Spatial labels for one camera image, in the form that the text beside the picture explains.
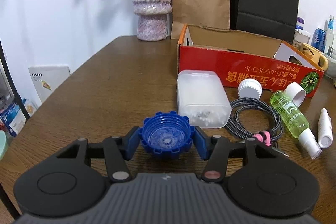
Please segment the blue ribbed plastic cap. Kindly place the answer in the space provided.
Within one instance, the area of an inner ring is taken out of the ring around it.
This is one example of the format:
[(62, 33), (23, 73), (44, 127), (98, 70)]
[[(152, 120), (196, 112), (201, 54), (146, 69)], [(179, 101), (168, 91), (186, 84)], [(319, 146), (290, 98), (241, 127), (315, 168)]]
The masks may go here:
[(194, 133), (195, 128), (189, 124), (189, 118), (175, 111), (158, 112), (146, 118), (138, 132), (147, 153), (171, 159), (190, 150)]

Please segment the translucent cotton swab box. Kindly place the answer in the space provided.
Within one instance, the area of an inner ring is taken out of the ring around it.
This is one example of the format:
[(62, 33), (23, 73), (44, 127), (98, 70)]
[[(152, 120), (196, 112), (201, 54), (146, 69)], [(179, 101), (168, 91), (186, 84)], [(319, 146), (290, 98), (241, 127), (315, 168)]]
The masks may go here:
[(177, 105), (179, 115), (201, 128), (223, 128), (232, 112), (221, 79), (213, 71), (179, 72)]

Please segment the green spray bottle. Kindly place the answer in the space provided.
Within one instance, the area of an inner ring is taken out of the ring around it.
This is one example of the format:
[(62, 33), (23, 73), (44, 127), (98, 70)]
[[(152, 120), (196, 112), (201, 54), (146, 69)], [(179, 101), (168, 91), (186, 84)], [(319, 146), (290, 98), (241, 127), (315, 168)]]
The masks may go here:
[(310, 129), (309, 122), (294, 102), (283, 91), (278, 90), (272, 94), (270, 104), (280, 114), (290, 134), (298, 139), (311, 159), (316, 159), (322, 150)]

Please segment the white ribbed bottle cap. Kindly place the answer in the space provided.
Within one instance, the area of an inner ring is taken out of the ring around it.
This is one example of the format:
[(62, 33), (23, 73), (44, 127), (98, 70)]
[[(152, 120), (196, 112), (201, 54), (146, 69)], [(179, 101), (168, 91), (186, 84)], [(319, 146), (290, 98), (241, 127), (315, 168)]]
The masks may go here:
[(244, 79), (238, 86), (239, 98), (254, 98), (259, 100), (262, 92), (262, 85), (256, 79)]

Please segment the white cylindrical cap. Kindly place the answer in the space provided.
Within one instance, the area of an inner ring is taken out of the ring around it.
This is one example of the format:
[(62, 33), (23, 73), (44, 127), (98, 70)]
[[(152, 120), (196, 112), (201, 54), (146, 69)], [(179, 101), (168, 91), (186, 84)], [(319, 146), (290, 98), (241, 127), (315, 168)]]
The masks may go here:
[(306, 97), (306, 91), (297, 82), (290, 83), (284, 90), (284, 93), (297, 107), (301, 106)]

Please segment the red orange cardboard box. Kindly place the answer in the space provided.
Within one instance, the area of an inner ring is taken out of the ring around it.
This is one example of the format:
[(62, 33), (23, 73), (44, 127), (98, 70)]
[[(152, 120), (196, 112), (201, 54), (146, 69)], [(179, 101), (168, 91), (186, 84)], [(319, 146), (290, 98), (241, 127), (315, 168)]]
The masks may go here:
[(314, 96), (324, 75), (321, 67), (283, 40), (187, 24), (178, 40), (178, 70), (213, 71), (231, 88), (247, 78), (272, 92), (298, 83), (307, 97)]

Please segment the white booklet on floor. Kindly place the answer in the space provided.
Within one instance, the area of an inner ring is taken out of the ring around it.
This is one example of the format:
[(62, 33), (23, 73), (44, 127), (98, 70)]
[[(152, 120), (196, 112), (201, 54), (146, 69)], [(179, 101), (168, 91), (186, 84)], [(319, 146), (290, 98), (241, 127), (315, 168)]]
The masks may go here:
[(29, 74), (41, 103), (71, 75), (67, 65), (42, 65), (29, 67)]

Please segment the blue white boxes on floor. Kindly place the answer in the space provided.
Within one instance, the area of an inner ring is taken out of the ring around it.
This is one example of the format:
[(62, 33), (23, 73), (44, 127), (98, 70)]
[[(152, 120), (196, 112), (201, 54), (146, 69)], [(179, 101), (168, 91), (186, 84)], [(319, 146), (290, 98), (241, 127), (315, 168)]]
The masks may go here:
[(22, 110), (15, 102), (11, 102), (5, 110), (1, 111), (1, 122), (13, 137), (16, 137), (20, 133), (26, 121), (27, 119)]

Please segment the small white bottle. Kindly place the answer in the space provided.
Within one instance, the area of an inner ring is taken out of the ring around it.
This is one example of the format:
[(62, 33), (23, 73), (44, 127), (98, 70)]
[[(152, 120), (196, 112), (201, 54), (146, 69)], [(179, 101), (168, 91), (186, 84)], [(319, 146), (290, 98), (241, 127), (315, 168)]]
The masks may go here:
[(321, 109), (318, 120), (318, 144), (322, 149), (328, 148), (333, 143), (333, 128), (329, 113), (325, 108)]

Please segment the black metal stand leg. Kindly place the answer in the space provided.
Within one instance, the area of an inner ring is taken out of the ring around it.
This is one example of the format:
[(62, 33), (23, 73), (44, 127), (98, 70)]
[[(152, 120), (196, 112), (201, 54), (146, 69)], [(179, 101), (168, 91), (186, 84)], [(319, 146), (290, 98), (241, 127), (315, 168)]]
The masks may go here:
[(9, 68), (8, 68), (8, 65), (7, 65), (7, 62), (6, 62), (5, 53), (4, 53), (4, 50), (3, 50), (1, 42), (0, 42), (0, 56), (1, 56), (1, 65), (3, 67), (6, 79), (7, 79), (8, 83), (9, 83), (10, 90), (12, 91), (12, 93), (14, 95), (14, 101), (19, 106), (19, 108), (22, 111), (22, 113), (23, 113), (24, 117), (26, 118), (26, 120), (29, 120), (30, 119), (30, 115), (27, 112), (27, 110), (26, 110), (26, 108), (24, 106), (24, 103), (22, 101), (22, 98), (19, 95), (19, 93), (18, 93), (18, 91), (17, 91), (17, 89), (15, 87), (15, 83), (13, 82), (13, 79), (11, 77), (11, 74), (10, 74), (10, 71), (9, 71)]

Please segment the yellow bear mug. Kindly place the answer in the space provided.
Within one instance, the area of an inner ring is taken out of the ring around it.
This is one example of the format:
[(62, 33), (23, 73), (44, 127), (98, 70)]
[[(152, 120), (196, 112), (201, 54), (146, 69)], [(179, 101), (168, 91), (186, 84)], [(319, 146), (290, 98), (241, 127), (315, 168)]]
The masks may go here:
[(309, 59), (311, 59), (311, 61), (313, 61), (316, 65), (318, 65), (323, 71), (326, 71), (328, 69), (329, 67), (328, 59), (317, 48), (309, 44), (302, 43), (300, 45), (299, 50)]

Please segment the clear food storage jar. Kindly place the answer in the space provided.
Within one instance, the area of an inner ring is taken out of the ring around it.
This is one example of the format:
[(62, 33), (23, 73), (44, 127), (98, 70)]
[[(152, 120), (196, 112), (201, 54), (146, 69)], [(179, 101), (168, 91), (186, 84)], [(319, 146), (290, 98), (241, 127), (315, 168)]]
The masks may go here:
[(302, 43), (309, 44), (309, 40), (311, 38), (311, 34), (307, 31), (296, 29), (294, 33), (293, 44), (295, 48), (299, 50)]

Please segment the purple white small container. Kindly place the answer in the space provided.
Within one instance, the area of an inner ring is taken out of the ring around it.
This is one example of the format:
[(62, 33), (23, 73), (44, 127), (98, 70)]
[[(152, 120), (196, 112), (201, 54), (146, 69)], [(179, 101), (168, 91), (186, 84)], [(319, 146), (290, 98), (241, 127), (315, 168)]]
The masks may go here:
[(301, 17), (298, 16), (295, 28), (298, 29), (298, 30), (303, 30), (304, 24), (305, 24), (304, 19), (302, 19)]

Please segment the black paper bag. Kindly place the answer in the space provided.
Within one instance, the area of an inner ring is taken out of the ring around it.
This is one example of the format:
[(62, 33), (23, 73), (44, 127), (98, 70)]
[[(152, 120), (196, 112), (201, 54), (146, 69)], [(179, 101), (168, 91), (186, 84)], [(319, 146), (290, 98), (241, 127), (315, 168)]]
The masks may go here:
[(230, 29), (294, 39), (299, 0), (230, 0)]

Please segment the clear glass bottle blue label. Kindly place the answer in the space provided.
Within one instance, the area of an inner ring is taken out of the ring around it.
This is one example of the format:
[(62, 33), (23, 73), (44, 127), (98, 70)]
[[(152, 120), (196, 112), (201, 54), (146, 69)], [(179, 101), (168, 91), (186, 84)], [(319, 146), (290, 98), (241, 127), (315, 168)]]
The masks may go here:
[(331, 52), (333, 49), (333, 42), (334, 42), (334, 17), (331, 15), (326, 30), (325, 49), (324, 49), (325, 55), (331, 56)]

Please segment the purple textured vase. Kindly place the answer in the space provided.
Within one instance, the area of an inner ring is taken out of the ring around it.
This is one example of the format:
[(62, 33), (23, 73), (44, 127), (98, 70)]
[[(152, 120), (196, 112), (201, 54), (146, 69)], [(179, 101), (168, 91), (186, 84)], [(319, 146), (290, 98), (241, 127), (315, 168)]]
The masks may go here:
[(138, 15), (138, 39), (151, 42), (167, 38), (171, 0), (133, 0), (133, 11)]

